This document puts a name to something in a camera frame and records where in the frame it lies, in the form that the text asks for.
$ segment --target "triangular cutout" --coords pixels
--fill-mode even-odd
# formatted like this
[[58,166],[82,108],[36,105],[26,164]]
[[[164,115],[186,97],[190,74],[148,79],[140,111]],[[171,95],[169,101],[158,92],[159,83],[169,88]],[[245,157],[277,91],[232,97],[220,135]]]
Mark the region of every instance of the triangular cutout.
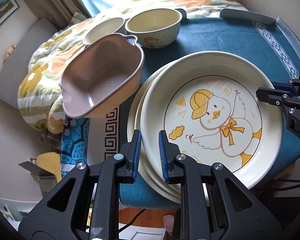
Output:
[[225,183],[235,211],[240,212],[252,207],[250,199],[232,182],[232,180],[225,179]]
[[177,102],[176,102],[177,105],[179,106],[186,106],[186,100],[185,100],[185,97],[183,96],[182,98],[180,98]]
[[60,212],[66,211],[70,195],[75,184],[75,179],[68,180],[62,188],[49,200],[47,206]]

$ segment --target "plate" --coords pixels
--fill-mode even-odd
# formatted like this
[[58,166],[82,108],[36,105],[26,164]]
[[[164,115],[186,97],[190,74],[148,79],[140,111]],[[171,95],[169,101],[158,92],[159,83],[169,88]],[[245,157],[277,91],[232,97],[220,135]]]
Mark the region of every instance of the plate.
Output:
[[[133,131],[135,129],[140,129],[140,117],[141,117],[141,109],[142,104],[145,98],[145,95],[148,89],[151,86],[151,83],[154,79],[171,63],[161,67],[155,73],[153,73],[146,82],[141,86],[138,93],[136,94],[133,103],[130,108],[129,117],[128,117],[128,125],[127,125],[127,138],[128,140],[132,139]],[[172,200],[174,202],[180,203],[180,190],[176,191],[167,185],[160,176],[154,171],[149,163],[149,160],[144,152],[143,145],[141,145],[140,151],[140,160],[139,160],[139,168],[138,171],[146,183],[153,188],[160,195]]]
[[148,160],[162,178],[158,132],[200,163],[223,163],[247,187],[273,165],[282,141],[280,110],[255,91],[273,88],[255,65],[234,54],[205,51],[168,66],[145,96],[141,133]]

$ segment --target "duck illustration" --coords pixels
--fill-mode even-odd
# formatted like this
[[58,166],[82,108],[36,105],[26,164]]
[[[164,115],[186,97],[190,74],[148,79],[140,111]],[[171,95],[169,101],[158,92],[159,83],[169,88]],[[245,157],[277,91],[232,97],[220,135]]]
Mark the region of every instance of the duck illustration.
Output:
[[240,155],[242,166],[252,157],[244,151],[250,145],[252,138],[260,140],[262,129],[253,132],[251,124],[245,119],[246,108],[237,94],[234,99],[234,109],[231,110],[229,102],[215,96],[206,89],[197,90],[190,98],[193,110],[191,118],[199,119],[200,125],[205,130],[210,130],[210,135],[194,138],[192,141],[204,149],[222,148],[228,157]]

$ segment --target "silver screw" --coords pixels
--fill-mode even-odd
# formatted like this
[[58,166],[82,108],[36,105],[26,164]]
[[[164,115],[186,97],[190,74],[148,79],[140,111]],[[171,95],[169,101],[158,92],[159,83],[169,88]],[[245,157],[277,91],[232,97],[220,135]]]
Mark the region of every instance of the silver screw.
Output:
[[113,156],[113,158],[115,158],[116,160],[122,160],[123,159],[123,154],[121,153],[117,153]]
[[78,163],[77,164],[77,169],[78,170],[83,170],[87,167],[87,165],[85,163]]
[[178,154],[178,155],[177,155],[177,159],[178,159],[179,161],[183,161],[185,158],[186,158],[186,156],[185,156],[184,154]]
[[221,163],[215,163],[213,167],[218,171],[223,169],[223,165]]

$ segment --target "yellow cloud drawing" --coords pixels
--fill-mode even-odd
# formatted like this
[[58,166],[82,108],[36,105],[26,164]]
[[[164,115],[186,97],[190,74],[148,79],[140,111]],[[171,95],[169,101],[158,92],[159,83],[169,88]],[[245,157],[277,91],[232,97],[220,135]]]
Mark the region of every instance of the yellow cloud drawing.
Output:
[[183,134],[183,130],[185,127],[183,125],[177,126],[174,130],[172,130],[171,134],[169,134],[169,138],[171,140],[175,140]]

